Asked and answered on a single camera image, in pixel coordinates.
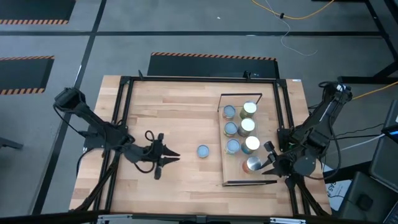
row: concrete floor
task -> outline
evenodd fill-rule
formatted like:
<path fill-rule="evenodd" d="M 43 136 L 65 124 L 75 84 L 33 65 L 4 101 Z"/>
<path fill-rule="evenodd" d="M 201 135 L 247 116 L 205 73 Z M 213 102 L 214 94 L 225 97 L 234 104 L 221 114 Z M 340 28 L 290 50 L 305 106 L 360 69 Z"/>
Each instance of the concrete floor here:
<path fill-rule="evenodd" d="M 79 0 L 66 26 L 10 26 L 5 30 L 91 30 L 100 0 Z M 274 10 L 291 16 L 307 15 L 324 5 L 310 0 L 269 0 Z M 384 3 L 371 1 L 380 20 L 398 49 L 398 25 Z M 317 16 L 302 21 L 286 20 L 292 31 L 375 31 L 372 17 L 361 3 L 333 3 Z M 250 0 L 112 0 L 108 1 L 100 31 L 285 31 L 271 13 Z M 0 136 L 24 143 L 23 150 L 0 151 L 0 216 L 30 213 L 46 162 L 52 151 L 60 120 L 53 112 L 53 98 L 63 87 L 72 86 L 88 41 L 82 37 L 0 36 L 0 57 L 55 55 L 46 91 L 41 95 L 0 96 Z M 309 105 L 320 101 L 319 82 L 341 75 L 371 76 L 393 59 L 382 38 L 286 37 L 284 42 L 305 57 L 280 44 L 280 37 L 246 36 L 139 36 L 97 37 L 91 51 L 81 90 L 94 108 L 103 75 L 146 73 L 151 52 L 195 52 L 204 54 L 275 57 L 281 78 L 302 79 Z M 353 85 L 360 95 L 379 85 Z M 335 133 L 343 133 L 383 123 L 391 100 L 398 98 L 398 86 L 345 106 L 335 123 Z M 72 118 L 77 129 L 87 125 Z M 364 134 L 377 134 L 378 129 Z M 363 139 L 341 140 L 345 147 Z M 343 152 L 343 166 L 369 161 L 377 142 Z M 83 138 L 67 132 L 57 168 L 44 205 L 44 213 L 66 212 L 75 184 L 76 161 Z M 332 144 L 327 164 L 336 166 Z"/>

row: white cable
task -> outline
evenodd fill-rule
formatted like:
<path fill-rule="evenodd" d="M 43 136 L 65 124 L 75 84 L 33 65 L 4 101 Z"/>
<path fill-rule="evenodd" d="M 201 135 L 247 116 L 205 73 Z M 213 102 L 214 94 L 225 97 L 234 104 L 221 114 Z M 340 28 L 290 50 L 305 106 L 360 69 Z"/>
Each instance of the white cable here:
<path fill-rule="evenodd" d="M 383 136 L 385 136 L 385 134 L 381 134 L 381 135 L 379 135 L 379 136 L 377 136 L 377 137 L 374 137 L 374 138 L 372 138 L 372 139 L 370 139 L 370 140 L 367 140 L 367 141 L 365 141 L 365 142 L 361 142 L 361 143 L 355 144 L 355 145 L 353 145 L 353 146 L 345 147 L 345 148 L 342 149 L 341 151 L 346 150 L 346 149 L 351 149 L 352 147 L 361 146 L 361 145 L 363 145 L 363 144 L 366 144 L 366 143 L 369 143 L 369 142 L 374 141 L 374 140 L 376 140 L 376 139 L 379 139 L 379 138 L 381 138 L 381 137 L 383 137 Z"/>
<path fill-rule="evenodd" d="M 280 39 L 280 42 L 282 43 L 282 45 L 283 45 L 284 47 L 286 47 L 287 49 L 293 50 L 294 52 L 297 52 L 298 54 L 303 55 L 303 56 L 312 56 L 312 55 L 315 55 L 315 54 L 318 52 L 318 50 L 316 50 L 316 51 L 315 51 L 314 53 L 312 53 L 312 54 L 303 54 L 303 53 L 299 52 L 298 50 L 295 50 L 295 49 L 293 49 L 293 48 L 288 47 L 288 46 L 285 45 L 285 43 L 284 43 L 284 38 L 287 36 L 287 34 L 289 34 L 289 32 L 291 31 L 291 28 L 290 28 L 290 26 L 288 25 L 287 22 L 285 22 L 283 19 L 279 18 L 279 17 L 275 14 L 275 11 L 272 9 L 271 5 L 268 3 L 268 0 L 266 0 L 266 2 L 267 2 L 268 7 L 271 9 L 273 15 L 275 16 L 275 18 L 277 18 L 277 19 L 279 19 L 280 21 L 282 21 L 282 22 L 283 22 L 284 24 L 286 24 L 287 27 L 289 28 L 289 30 L 287 31 L 287 33 Z"/>

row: wooden board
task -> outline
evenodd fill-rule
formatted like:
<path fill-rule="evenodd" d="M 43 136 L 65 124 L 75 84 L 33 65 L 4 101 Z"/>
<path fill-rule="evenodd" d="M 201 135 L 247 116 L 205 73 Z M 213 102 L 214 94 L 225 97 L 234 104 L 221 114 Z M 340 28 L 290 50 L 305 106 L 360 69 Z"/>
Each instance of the wooden board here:
<path fill-rule="evenodd" d="M 120 76 L 105 76 L 98 95 L 95 113 L 110 121 L 118 92 Z M 308 116 L 301 82 L 287 80 L 295 124 Z M 277 184 L 223 187 L 220 153 L 220 129 L 217 106 L 221 93 L 261 92 L 259 105 L 275 108 L 272 85 L 255 83 L 196 83 L 196 82 L 134 82 L 127 125 L 137 139 L 136 144 L 149 142 L 144 133 L 165 134 L 164 143 L 181 154 L 181 160 L 166 165 L 162 178 L 154 180 L 153 173 L 141 174 L 124 157 L 119 164 L 112 201 L 112 212 L 157 214 L 211 215 L 281 215 L 291 216 L 289 193 L 284 179 Z M 283 104 L 282 90 L 280 98 Z M 264 136 L 274 136 L 278 122 L 276 111 L 267 110 L 267 125 L 261 126 Z M 196 148 L 206 144 L 210 155 L 198 158 Z M 87 154 L 81 162 L 70 208 L 76 208 L 93 190 L 100 175 L 101 150 Z M 150 164 L 138 163 L 142 169 Z M 322 176 L 319 166 L 312 174 Z M 330 207 L 324 181 L 310 180 L 306 184 L 314 198 L 328 212 Z M 103 192 L 104 207 L 107 187 Z M 297 190 L 298 209 L 302 211 Z"/>
<path fill-rule="evenodd" d="M 262 145 L 267 141 L 276 142 L 276 139 L 273 138 L 274 136 L 264 137 L 264 135 L 260 134 L 260 132 L 258 131 L 258 129 L 263 131 L 262 127 L 259 128 L 260 125 L 267 125 L 266 123 L 263 122 L 267 117 L 267 111 L 264 111 L 264 109 L 267 110 L 273 110 L 273 109 L 270 107 L 264 107 L 260 105 L 257 105 L 257 107 L 258 111 L 253 116 L 253 120 L 256 123 L 256 126 L 254 130 L 250 133 L 250 136 L 255 136 L 260 140 L 260 148 L 250 155 L 243 153 L 241 149 L 239 150 L 239 152 L 237 152 L 234 155 L 229 155 L 225 153 L 225 147 L 228 140 L 232 138 L 237 139 L 239 143 L 242 145 L 242 143 L 245 140 L 245 137 L 241 137 L 238 133 L 236 133 L 232 138 L 225 136 L 224 126 L 229 121 L 223 118 L 223 107 L 219 109 L 218 119 L 220 121 L 220 144 L 221 144 L 221 158 L 223 163 L 223 185 L 225 186 L 258 184 L 257 181 L 259 180 L 265 181 L 265 180 L 278 179 L 278 177 L 274 175 L 262 175 L 264 171 L 273 168 L 273 166 L 267 166 L 261 170 L 253 172 L 252 174 L 245 173 L 242 168 L 243 163 L 246 162 L 246 160 L 251 156 L 257 156 L 258 158 L 260 158 L 261 162 L 265 162 L 267 160 L 267 156 L 269 153 Z M 242 106 L 235 106 L 235 108 L 236 108 L 236 114 L 232 121 L 237 126 L 239 126 L 239 124 L 242 121 L 241 117 L 239 116 L 239 112 L 241 111 Z"/>

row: wooden tabletop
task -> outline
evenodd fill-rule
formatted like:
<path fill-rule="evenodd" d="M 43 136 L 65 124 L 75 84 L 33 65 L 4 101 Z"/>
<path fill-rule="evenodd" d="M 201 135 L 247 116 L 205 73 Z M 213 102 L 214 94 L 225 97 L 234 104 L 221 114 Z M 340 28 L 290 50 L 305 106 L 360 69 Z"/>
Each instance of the wooden tabletop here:
<path fill-rule="evenodd" d="M 95 113 L 111 121 L 120 76 L 105 76 L 99 91 Z M 300 80 L 287 80 L 295 125 L 308 116 L 307 103 Z M 178 162 L 167 164 L 160 180 L 153 172 L 140 173 L 123 156 L 120 160 L 112 201 L 112 212 L 158 214 L 208 214 L 291 216 L 289 192 L 283 179 L 277 184 L 245 187 L 223 187 L 220 128 L 217 105 L 222 93 L 263 93 L 259 105 L 269 105 L 265 131 L 276 136 L 278 128 L 271 84 L 205 83 L 205 82 L 134 82 L 129 119 L 129 132 L 140 146 L 149 145 L 147 130 L 164 133 L 164 143 L 181 154 Z M 284 122 L 287 125 L 282 89 L 279 90 Z M 199 145 L 206 144 L 210 155 L 197 156 Z M 273 142 L 278 151 L 278 142 Z M 70 208 L 76 208 L 93 190 L 100 176 L 102 150 L 88 153 L 82 160 Z M 139 162 L 141 169 L 151 164 Z M 322 176 L 318 162 L 315 177 Z M 331 212 L 324 181 L 305 180 L 309 191 L 327 212 Z M 100 207 L 108 188 L 104 188 Z M 302 201 L 296 187 L 298 208 Z"/>

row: silver can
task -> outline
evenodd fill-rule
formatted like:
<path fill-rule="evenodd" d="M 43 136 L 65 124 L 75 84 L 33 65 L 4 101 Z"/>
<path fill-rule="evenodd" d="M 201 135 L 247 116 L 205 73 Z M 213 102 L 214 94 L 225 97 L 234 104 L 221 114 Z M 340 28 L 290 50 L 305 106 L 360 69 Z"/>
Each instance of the silver can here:
<path fill-rule="evenodd" d="M 233 154 L 239 152 L 240 147 L 241 147 L 241 145 L 237 139 L 230 139 L 226 143 L 225 152 L 227 154 L 233 155 Z"/>
<path fill-rule="evenodd" d="M 254 171 L 259 170 L 260 167 L 261 167 L 261 161 L 256 156 L 249 157 L 242 164 L 243 171 L 247 174 L 252 174 Z"/>
<path fill-rule="evenodd" d="M 227 137 L 233 137 L 238 131 L 238 127 L 234 122 L 228 122 L 224 126 L 224 134 Z"/>
<path fill-rule="evenodd" d="M 241 149 L 245 154 L 252 154 L 259 149 L 260 140 L 257 137 L 249 136 L 242 142 Z"/>
<path fill-rule="evenodd" d="M 238 128 L 238 134 L 242 137 L 248 137 L 250 132 L 254 130 L 256 124 L 251 118 L 244 118 L 241 122 L 241 125 Z"/>
<path fill-rule="evenodd" d="M 253 101 L 247 101 L 243 104 L 243 107 L 239 115 L 242 119 L 252 118 L 256 111 L 257 111 L 257 104 Z"/>
<path fill-rule="evenodd" d="M 232 105 L 226 105 L 223 110 L 223 118 L 227 121 L 231 121 L 235 116 L 235 107 Z"/>

